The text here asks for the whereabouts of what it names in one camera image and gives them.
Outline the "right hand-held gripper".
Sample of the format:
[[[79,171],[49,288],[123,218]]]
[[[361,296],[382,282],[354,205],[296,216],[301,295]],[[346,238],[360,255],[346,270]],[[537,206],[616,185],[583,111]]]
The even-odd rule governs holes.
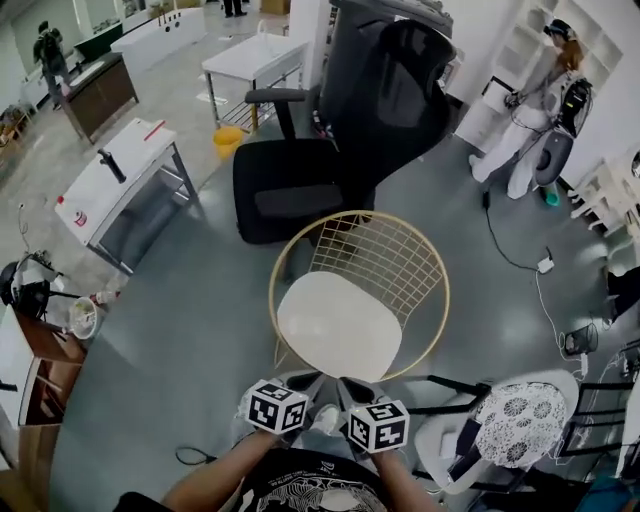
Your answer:
[[[337,391],[347,439],[367,454],[406,446],[410,415],[400,400],[389,398],[377,383],[340,377]]]

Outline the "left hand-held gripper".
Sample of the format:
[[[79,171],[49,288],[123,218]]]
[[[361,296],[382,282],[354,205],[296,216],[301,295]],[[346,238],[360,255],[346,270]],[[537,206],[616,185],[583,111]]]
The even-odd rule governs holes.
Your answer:
[[[309,423],[309,410],[325,380],[318,371],[292,371],[261,379],[247,391],[244,419],[277,436],[296,432]]]

